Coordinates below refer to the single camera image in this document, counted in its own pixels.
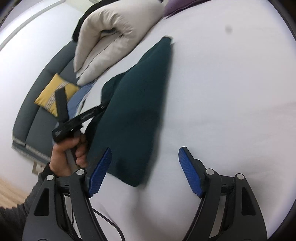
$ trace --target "human hand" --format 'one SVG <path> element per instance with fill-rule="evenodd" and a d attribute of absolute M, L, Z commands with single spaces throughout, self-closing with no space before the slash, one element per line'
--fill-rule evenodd
<path fill-rule="evenodd" d="M 77 150 L 75 152 L 75 155 L 77 157 L 76 164 L 81 168 L 87 167 L 86 136 L 84 134 L 81 134 L 79 137 L 67 138 L 60 143 L 56 143 L 53 146 L 49 168 L 55 175 L 59 177 L 66 177 L 72 174 L 67 162 L 65 151 L 75 146 L 77 146 Z"/>

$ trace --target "yellow pillow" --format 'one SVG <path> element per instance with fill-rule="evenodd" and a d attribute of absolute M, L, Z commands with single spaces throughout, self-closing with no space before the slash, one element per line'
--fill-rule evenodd
<path fill-rule="evenodd" d="M 65 87 L 67 101 L 69 101 L 69 99 L 79 90 L 78 86 L 66 82 L 58 74 L 55 74 L 34 103 L 42 106 L 48 112 L 57 117 L 57 106 L 54 92 L 63 87 Z"/>

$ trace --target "green fabric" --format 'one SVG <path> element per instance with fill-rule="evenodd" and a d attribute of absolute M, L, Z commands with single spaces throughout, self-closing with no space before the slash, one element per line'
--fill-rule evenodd
<path fill-rule="evenodd" d="M 127 72 L 109 80 L 102 88 L 105 113 L 93 118 L 86 129 L 91 147 L 87 160 L 109 147 L 112 162 L 108 173 L 138 186 L 143 181 L 161 117 L 171 39 L 163 37 Z"/>

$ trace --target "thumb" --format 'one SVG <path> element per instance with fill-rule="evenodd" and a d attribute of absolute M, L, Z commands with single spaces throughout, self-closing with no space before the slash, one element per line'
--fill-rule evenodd
<path fill-rule="evenodd" d="M 60 143 L 56 143 L 54 145 L 54 149 L 58 152 L 64 152 L 68 149 L 71 149 L 77 146 L 78 143 L 79 143 L 79 137 L 67 138 Z"/>

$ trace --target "white bed sheet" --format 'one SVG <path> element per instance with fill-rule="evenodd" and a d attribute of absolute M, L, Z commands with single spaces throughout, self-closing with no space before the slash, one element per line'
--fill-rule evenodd
<path fill-rule="evenodd" d="M 173 61 L 155 164 L 137 188 L 107 174 L 92 199 L 129 241 L 179 241 L 200 202 L 178 161 L 187 146 L 206 168 L 243 173 L 268 236 L 296 198 L 296 42 L 267 0 L 212 0 L 162 19 L 96 82 L 82 111 L 100 104 L 105 82 L 132 67 L 161 37 Z M 120 240 L 101 218 L 107 238 Z"/>

